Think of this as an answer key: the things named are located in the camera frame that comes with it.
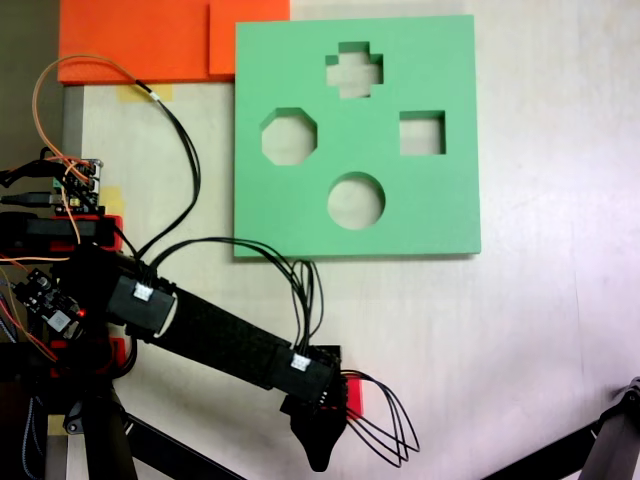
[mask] circuit board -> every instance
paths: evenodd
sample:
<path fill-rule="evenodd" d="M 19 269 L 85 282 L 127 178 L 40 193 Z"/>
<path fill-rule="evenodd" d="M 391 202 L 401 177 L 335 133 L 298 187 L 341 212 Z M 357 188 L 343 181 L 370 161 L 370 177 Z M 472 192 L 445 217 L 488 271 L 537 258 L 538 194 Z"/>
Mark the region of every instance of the circuit board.
<path fill-rule="evenodd" d="M 60 292 L 53 280 L 37 268 L 31 271 L 26 284 L 15 285 L 13 291 L 30 315 L 44 320 L 57 332 L 73 333 L 84 316 L 77 302 Z"/>
<path fill-rule="evenodd" d="M 100 175 L 103 163 L 95 158 L 85 160 L 89 162 L 89 165 L 77 165 L 76 169 L 89 178 L 89 183 L 85 184 L 73 175 L 67 176 L 67 182 L 82 191 L 90 205 L 85 205 L 79 197 L 67 192 L 69 208 L 74 215 L 89 215 L 95 213 L 96 210 L 104 214 L 104 207 L 100 206 Z M 57 194 L 62 193 L 62 185 L 58 180 L 53 181 L 53 188 Z M 66 215 L 64 205 L 56 205 L 55 212 L 56 215 Z"/>

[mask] white table surface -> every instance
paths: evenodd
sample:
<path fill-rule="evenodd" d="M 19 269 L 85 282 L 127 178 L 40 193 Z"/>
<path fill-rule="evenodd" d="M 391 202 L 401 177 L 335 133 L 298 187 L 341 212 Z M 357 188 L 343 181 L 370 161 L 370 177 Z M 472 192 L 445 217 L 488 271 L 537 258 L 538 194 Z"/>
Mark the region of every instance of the white table surface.
<path fill-rule="evenodd" d="M 640 2 L 292 1 L 295 20 L 459 13 L 476 21 L 483 251 L 318 262 L 327 316 L 315 340 L 343 345 L 346 367 L 391 386 L 423 444 L 395 470 L 347 431 L 324 478 L 482 478 L 594 420 L 640 374 Z M 163 246 L 232 234 L 233 95 L 174 87 L 168 105 L 200 153 L 204 188 Z M 169 122 L 113 87 L 85 89 L 82 154 L 122 188 L 138 246 L 191 195 Z M 271 266 L 200 245 L 160 274 L 295 336 Z M 248 479 L 320 478 L 278 412 L 281 393 L 146 345 L 116 388 L 128 411 Z M 386 421 L 375 390 L 365 411 Z M 81 454 L 72 448 L 71 479 L 84 478 Z"/>

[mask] black metal leg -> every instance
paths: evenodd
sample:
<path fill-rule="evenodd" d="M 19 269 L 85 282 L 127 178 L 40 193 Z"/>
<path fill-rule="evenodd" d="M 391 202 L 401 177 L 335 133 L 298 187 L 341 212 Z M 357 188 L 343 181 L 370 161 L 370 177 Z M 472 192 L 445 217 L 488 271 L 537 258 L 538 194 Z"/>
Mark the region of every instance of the black metal leg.
<path fill-rule="evenodd" d="M 82 428 L 90 480 L 138 480 L 117 404 L 102 397 L 86 398 Z"/>
<path fill-rule="evenodd" d="M 561 480 L 579 471 L 595 442 L 598 422 L 567 435 L 484 480 Z"/>
<path fill-rule="evenodd" d="M 240 475 L 129 415 L 133 456 L 174 480 L 246 480 Z"/>
<path fill-rule="evenodd" d="M 602 425 L 579 480 L 632 480 L 639 453 L 637 422 L 622 411 Z"/>

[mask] orange board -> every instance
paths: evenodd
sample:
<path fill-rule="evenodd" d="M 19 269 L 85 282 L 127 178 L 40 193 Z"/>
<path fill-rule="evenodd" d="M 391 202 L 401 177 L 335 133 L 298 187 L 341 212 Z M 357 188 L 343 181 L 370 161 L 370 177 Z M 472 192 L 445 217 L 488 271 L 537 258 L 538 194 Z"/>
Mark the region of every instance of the orange board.
<path fill-rule="evenodd" d="M 59 53 L 109 57 L 144 82 L 231 81 L 235 23 L 288 19 L 289 0 L 61 0 Z M 62 64 L 58 80 L 128 82 L 85 59 Z"/>
<path fill-rule="evenodd" d="M 209 75 L 233 81 L 236 73 L 236 23 L 289 20 L 289 0 L 211 0 Z"/>

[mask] yellow tape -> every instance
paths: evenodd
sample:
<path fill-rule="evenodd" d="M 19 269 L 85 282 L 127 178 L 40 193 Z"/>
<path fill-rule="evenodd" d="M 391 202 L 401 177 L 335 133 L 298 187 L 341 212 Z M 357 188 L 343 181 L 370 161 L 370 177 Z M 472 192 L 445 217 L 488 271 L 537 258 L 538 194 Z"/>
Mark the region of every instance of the yellow tape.
<path fill-rule="evenodd" d="M 64 423 L 64 415 L 49 415 L 48 420 L 49 427 L 47 429 L 47 436 L 59 437 L 67 435 L 67 431 L 62 426 Z"/>
<path fill-rule="evenodd" d="M 124 200 L 120 187 L 100 187 L 100 205 L 105 207 L 107 215 L 124 217 Z"/>
<path fill-rule="evenodd" d="M 173 100 L 173 85 L 170 83 L 149 85 L 149 88 L 156 92 L 163 102 Z M 118 85 L 116 95 L 118 101 L 122 103 L 153 102 L 151 97 L 137 85 Z"/>

